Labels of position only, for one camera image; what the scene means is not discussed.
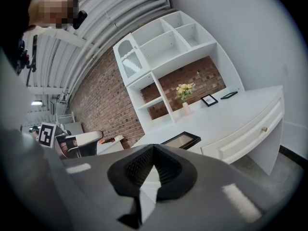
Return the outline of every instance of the concrete floor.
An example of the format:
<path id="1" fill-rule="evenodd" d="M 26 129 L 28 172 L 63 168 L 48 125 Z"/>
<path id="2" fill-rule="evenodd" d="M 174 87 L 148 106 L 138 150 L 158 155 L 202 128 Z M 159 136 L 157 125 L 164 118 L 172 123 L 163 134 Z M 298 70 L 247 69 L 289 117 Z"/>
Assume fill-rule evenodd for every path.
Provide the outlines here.
<path id="1" fill-rule="evenodd" d="M 281 153 L 270 175 L 247 155 L 231 165 L 266 189 L 277 202 L 297 189 L 304 173 L 302 167 Z"/>

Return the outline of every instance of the white corrugated ceiling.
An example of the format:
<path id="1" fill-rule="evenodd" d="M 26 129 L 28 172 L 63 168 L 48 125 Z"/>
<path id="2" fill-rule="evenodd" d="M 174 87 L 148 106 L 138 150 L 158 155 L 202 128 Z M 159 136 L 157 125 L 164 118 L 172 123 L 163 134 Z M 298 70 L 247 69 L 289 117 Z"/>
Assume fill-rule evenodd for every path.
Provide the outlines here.
<path id="1" fill-rule="evenodd" d="M 88 17 L 78 30 L 47 29 L 38 36 L 37 70 L 30 75 L 29 90 L 43 106 L 31 108 L 25 130 L 42 121 L 55 122 L 55 114 L 65 113 L 70 96 L 99 57 L 138 24 L 166 13 L 170 4 L 169 0 L 84 0 L 79 9 Z M 36 33 L 24 35 L 30 59 Z M 20 74 L 24 83 L 27 75 L 27 69 Z"/>

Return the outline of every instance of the ceiling light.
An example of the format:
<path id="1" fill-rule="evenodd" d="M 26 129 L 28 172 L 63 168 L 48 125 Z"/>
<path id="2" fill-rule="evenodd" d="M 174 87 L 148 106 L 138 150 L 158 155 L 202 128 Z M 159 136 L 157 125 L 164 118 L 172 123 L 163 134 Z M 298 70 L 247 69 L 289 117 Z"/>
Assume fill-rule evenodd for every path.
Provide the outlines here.
<path id="1" fill-rule="evenodd" d="M 43 102 L 42 101 L 34 101 L 31 103 L 31 105 L 42 105 Z"/>

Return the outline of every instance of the brick wall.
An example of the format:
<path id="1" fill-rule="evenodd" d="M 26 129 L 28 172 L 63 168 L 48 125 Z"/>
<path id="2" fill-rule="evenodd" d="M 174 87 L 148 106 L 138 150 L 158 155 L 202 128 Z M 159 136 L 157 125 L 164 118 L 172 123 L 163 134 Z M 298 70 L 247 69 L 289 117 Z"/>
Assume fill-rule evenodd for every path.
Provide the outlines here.
<path id="1" fill-rule="evenodd" d="M 102 130 L 107 139 L 122 134 L 124 149 L 144 135 L 112 48 L 82 81 L 70 102 L 72 111 L 85 132 Z"/>
<path id="2" fill-rule="evenodd" d="M 182 108 L 181 102 L 175 100 L 178 84 L 190 84 L 192 82 L 196 84 L 195 92 L 187 99 L 188 104 L 199 101 L 201 97 L 214 94 L 226 88 L 220 73 L 210 57 L 186 65 L 160 78 L 159 82 L 164 89 L 173 111 Z M 160 96 L 154 83 L 142 89 L 141 93 L 146 103 Z M 163 102 L 150 107 L 148 110 L 152 119 L 168 114 Z"/>

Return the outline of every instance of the pink vase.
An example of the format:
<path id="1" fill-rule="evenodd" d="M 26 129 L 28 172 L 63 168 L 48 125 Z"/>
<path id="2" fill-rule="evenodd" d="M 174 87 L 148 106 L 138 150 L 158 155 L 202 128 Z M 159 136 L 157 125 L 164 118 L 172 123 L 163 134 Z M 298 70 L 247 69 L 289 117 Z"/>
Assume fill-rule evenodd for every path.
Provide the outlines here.
<path id="1" fill-rule="evenodd" d="M 191 111 L 191 109 L 190 109 L 188 103 L 184 102 L 184 103 L 183 103 L 183 108 L 184 108 L 184 110 L 185 110 L 186 115 L 189 116 L 189 115 L 192 114 L 192 111 Z"/>

